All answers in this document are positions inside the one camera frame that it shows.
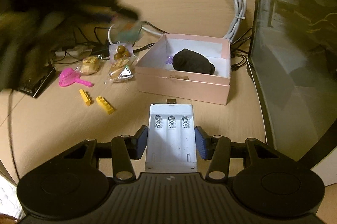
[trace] cable bundle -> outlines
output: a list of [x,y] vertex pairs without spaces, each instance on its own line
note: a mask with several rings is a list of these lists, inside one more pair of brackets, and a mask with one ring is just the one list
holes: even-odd
[[235,37],[241,20],[245,19],[245,13],[247,9],[246,0],[234,0],[234,18],[230,24],[228,32],[223,38],[227,38],[230,40],[230,43],[233,43],[233,38]]

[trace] purple object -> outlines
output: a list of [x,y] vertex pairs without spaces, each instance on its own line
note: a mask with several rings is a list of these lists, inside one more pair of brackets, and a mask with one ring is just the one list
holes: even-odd
[[91,82],[80,79],[80,76],[81,74],[75,72],[72,68],[65,68],[60,74],[59,85],[61,87],[66,87],[76,82],[88,87],[94,86]]
[[167,57],[167,60],[166,60],[165,64],[172,64],[172,62],[173,62],[173,56],[170,55],[170,56]]

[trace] metal spring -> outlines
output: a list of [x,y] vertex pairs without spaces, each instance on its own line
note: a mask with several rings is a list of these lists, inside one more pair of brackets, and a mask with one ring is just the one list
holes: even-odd
[[189,128],[189,125],[188,125],[188,116],[183,116],[181,118],[181,122],[183,124],[183,128],[184,129],[188,129]]
[[154,121],[155,121],[155,127],[156,128],[161,128],[161,116],[155,116],[154,117]]
[[176,118],[174,116],[168,117],[168,125],[170,129],[174,129],[176,127]]

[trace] computer case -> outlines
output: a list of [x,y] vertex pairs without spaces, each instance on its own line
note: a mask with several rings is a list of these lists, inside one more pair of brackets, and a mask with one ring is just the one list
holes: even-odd
[[337,182],[337,0],[256,0],[251,65],[266,141]]

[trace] yellow lego brick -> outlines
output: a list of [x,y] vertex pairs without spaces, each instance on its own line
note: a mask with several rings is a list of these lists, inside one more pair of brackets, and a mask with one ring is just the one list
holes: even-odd
[[107,112],[107,114],[111,114],[115,111],[115,109],[103,97],[98,96],[96,101]]
[[81,94],[81,97],[83,98],[84,103],[87,106],[90,106],[92,104],[92,100],[90,99],[90,97],[87,94],[87,92],[85,92],[83,89],[80,89],[80,94]]

